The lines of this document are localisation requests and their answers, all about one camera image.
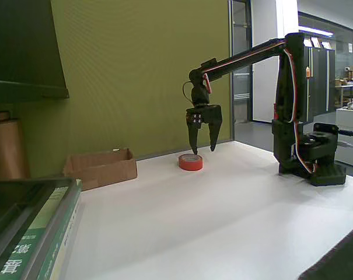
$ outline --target cable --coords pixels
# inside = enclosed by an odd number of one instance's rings
[[[338,141],[337,145],[340,146],[340,147],[352,148],[353,149],[353,144],[350,144],[350,143],[345,142],[345,141]]]
[[[353,131],[352,130],[338,130],[338,133],[341,135],[345,135],[345,136],[351,136],[353,137]]]
[[[297,158],[299,160],[299,162],[301,163],[301,165],[306,169],[306,171],[309,174],[312,174],[315,172],[316,170],[316,164],[313,163],[313,168],[312,170],[307,166],[307,164],[304,162],[304,160],[301,158],[300,154],[299,154],[299,138],[298,138],[298,122],[296,120],[296,110],[297,110],[297,87],[296,87],[296,75],[295,75],[295,66],[294,66],[294,61],[293,61],[293,56],[291,55],[291,53],[287,50],[284,49],[284,53],[288,56],[289,58],[289,63],[291,66],[291,73],[292,73],[292,83],[293,83],[293,109],[292,109],[292,118],[290,121],[288,121],[288,123],[293,123],[294,125],[294,137],[295,137],[295,152],[297,155]]]
[[[192,82],[191,82],[190,80],[188,80],[188,81],[186,81],[185,83],[183,83],[183,95],[184,95],[184,97],[185,97],[190,103],[193,104],[192,100],[190,100],[190,99],[186,96],[186,93],[185,93],[185,91],[184,91],[184,87],[185,87],[185,85],[188,84],[188,83],[192,83]]]
[[[294,61],[293,61],[293,56],[291,53],[287,50],[284,49],[284,53],[288,56],[290,66],[291,66],[291,73],[292,73],[292,84],[293,84],[293,110],[292,110],[292,118],[288,123],[292,123],[296,120],[296,105],[297,105],[297,86],[296,86],[296,79],[295,79],[295,66],[294,66]]]

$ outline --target glass door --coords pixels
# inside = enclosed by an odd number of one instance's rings
[[[245,0],[230,1],[231,7],[231,54],[235,55],[251,47],[250,3]],[[233,124],[252,119],[252,66],[232,73]]]

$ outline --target copper roll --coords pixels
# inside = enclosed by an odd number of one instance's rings
[[[29,177],[30,168],[20,122],[10,119],[9,112],[0,112],[0,180]]]

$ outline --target roll of red tape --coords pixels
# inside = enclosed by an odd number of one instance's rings
[[[179,156],[179,167],[188,171],[197,171],[204,166],[202,157],[192,153]]]

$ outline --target floor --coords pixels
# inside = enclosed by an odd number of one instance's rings
[[[304,132],[313,131],[314,123],[335,123],[335,112],[318,115],[314,122],[306,124]],[[257,148],[273,151],[274,139],[271,132],[271,124],[263,122],[244,122],[235,124],[235,140]],[[347,174],[353,176],[353,166],[340,163],[347,169]]]

